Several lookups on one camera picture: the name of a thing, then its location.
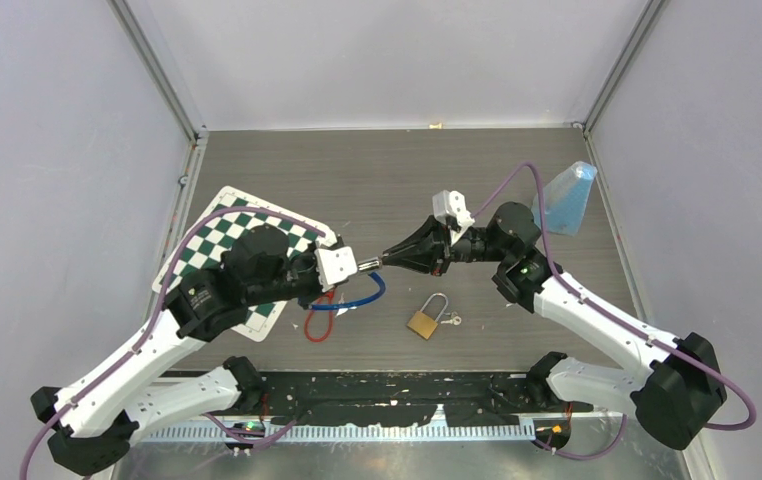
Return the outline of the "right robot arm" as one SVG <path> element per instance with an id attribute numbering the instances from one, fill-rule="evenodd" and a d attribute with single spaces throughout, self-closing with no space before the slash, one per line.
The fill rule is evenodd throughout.
<path id="1" fill-rule="evenodd" d="M 564 326 L 618 365 L 550 352 L 528 372 L 534 406 L 605 407 L 637 420 L 662 445 L 686 449 L 727 399 L 712 343 L 697 333 L 679 338 L 614 308 L 560 266 L 549 266 L 536 247 L 540 234 L 527 206 L 506 202 L 484 227 L 454 230 L 430 216 L 385 250 L 382 262 L 434 276 L 456 262 L 496 264 L 492 281 L 507 301 Z"/>

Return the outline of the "blue cable lock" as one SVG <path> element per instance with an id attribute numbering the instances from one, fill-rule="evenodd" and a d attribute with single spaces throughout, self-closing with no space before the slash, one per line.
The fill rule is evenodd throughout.
<path id="1" fill-rule="evenodd" d="M 377 286 L 377 291 L 375 293 L 352 301 L 339 301 L 338 303 L 331 303 L 328 305 L 313 304 L 309 306 L 308 309 L 312 312 L 328 312 L 333 313 L 334 316 L 338 316 L 350 310 L 355 310 L 362 306 L 373 303 L 374 301 L 383 297 L 387 290 L 386 283 L 382 276 L 379 274 L 379 271 L 382 267 L 383 263 L 380 257 L 372 257 L 357 263 L 357 272 L 359 274 L 367 274 Z"/>

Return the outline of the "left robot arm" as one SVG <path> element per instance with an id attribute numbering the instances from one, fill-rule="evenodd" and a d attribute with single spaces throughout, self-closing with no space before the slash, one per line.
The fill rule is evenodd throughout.
<path id="1" fill-rule="evenodd" d="M 304 249 L 270 225 L 245 230 L 218 261 L 181 276 L 132 338 L 65 388 L 42 387 L 31 397 L 45 424 L 52 459 L 90 476 L 122 459 L 147 434 L 200 414 L 262 405 L 265 383 L 246 357 L 231 357 L 190 382 L 161 394 L 147 387 L 180 360 L 223 332 L 244 324 L 260 305 L 299 300 L 308 305 L 331 288 L 320 262 L 341 257 L 341 239 L 325 232 Z"/>

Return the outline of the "red cable lock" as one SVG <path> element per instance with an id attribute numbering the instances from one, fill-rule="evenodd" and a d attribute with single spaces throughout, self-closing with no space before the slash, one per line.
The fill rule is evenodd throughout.
<path id="1" fill-rule="evenodd" d="M 335 313 L 332 310 L 309 310 L 303 324 L 304 337 L 312 343 L 326 341 L 333 332 Z"/>

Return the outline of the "brass padlock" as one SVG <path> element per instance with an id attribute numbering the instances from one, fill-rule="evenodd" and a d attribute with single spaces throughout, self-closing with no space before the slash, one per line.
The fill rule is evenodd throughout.
<path id="1" fill-rule="evenodd" d="M 449 298 L 445 293 L 431 294 L 411 316 L 406 327 L 423 340 L 429 340 L 440 325 L 449 308 Z"/>

